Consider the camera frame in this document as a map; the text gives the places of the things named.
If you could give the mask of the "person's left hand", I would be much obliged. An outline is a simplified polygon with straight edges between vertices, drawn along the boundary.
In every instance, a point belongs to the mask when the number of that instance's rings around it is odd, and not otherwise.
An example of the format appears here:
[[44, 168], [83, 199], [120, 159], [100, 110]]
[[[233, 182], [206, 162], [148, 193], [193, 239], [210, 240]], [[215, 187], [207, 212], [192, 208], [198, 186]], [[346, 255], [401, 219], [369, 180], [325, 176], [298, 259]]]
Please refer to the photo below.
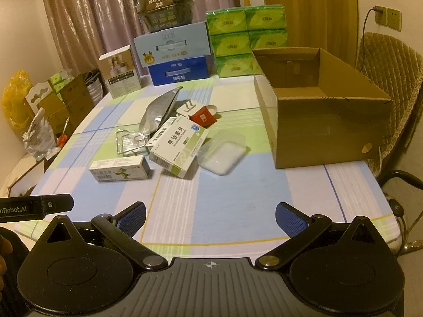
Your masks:
[[0, 246], [0, 291], [4, 290], [4, 274], [7, 270], [7, 265], [4, 256], [9, 255], [13, 252], [12, 244], [6, 239], [1, 239], [1, 246]]

